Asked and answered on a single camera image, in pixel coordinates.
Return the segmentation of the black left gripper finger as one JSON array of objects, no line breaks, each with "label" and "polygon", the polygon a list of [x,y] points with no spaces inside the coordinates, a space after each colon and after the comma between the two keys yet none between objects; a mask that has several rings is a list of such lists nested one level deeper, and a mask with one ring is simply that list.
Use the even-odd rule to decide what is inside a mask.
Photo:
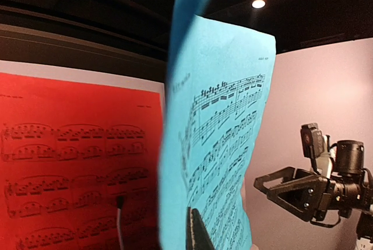
[{"label": "black left gripper finger", "polygon": [[186,213],[186,250],[214,250],[198,209],[188,207]]}]

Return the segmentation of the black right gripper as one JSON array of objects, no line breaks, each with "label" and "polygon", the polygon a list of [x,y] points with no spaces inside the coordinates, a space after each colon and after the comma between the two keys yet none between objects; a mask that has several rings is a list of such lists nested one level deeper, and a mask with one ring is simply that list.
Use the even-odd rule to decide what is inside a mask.
[{"label": "black right gripper", "polygon": [[311,224],[324,224],[329,210],[337,210],[337,222],[349,219],[353,209],[353,181],[318,175],[294,179],[295,168],[281,170],[255,178],[254,188],[286,211]]}]

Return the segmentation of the blue sheet music page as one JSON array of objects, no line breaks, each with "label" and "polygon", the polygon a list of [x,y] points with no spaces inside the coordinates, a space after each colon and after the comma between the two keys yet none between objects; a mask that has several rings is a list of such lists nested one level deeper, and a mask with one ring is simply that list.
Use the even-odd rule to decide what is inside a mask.
[{"label": "blue sheet music page", "polygon": [[175,0],[159,165],[162,249],[185,249],[196,209],[214,249],[250,249],[241,188],[276,58],[273,36],[203,17]]}]

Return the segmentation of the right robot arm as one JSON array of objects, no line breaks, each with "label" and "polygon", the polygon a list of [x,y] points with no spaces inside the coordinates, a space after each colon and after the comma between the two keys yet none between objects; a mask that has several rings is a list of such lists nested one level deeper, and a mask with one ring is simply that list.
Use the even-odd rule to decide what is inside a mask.
[{"label": "right robot arm", "polygon": [[335,159],[329,177],[286,167],[256,178],[254,187],[273,203],[314,226],[335,227],[336,223],[324,223],[330,210],[336,210],[339,219],[347,219],[353,210],[359,210],[355,249],[372,249],[372,173],[364,168],[364,144],[340,140],[332,148]]}]

